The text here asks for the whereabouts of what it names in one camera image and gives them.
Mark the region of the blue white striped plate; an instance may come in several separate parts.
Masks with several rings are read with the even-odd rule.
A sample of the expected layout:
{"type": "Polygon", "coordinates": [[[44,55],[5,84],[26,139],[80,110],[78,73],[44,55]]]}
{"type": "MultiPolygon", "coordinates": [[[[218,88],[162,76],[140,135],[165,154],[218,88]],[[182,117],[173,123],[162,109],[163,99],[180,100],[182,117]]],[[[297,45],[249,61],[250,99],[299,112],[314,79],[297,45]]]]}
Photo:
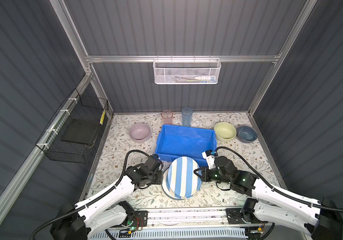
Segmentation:
{"type": "Polygon", "coordinates": [[[196,194],[201,187],[201,179],[193,172],[199,165],[189,157],[175,159],[167,170],[167,185],[178,197],[196,194]]]}

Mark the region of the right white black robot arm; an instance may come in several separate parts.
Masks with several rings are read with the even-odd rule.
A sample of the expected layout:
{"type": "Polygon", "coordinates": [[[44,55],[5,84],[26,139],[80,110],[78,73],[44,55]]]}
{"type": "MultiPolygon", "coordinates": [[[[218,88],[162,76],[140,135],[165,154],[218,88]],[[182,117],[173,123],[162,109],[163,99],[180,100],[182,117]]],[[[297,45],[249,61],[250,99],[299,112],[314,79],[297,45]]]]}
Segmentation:
{"type": "Polygon", "coordinates": [[[245,223],[274,223],[313,240],[342,239],[340,214],[317,208],[318,200],[269,185],[260,175],[238,170],[226,157],[206,159],[208,165],[195,169],[194,174],[203,182],[228,183],[228,190],[247,195],[238,214],[245,223]]]}

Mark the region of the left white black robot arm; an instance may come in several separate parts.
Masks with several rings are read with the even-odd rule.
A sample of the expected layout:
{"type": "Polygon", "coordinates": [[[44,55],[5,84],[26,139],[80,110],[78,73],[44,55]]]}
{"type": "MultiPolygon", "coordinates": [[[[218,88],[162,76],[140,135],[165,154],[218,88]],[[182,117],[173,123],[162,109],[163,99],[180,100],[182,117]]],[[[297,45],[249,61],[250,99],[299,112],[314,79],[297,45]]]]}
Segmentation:
{"type": "Polygon", "coordinates": [[[131,225],[134,209],[124,198],[138,189],[162,183],[163,162],[158,155],[145,163],[124,167],[120,178],[94,196],[75,205],[63,205],[50,229],[55,240],[87,240],[110,227],[131,225]]]}

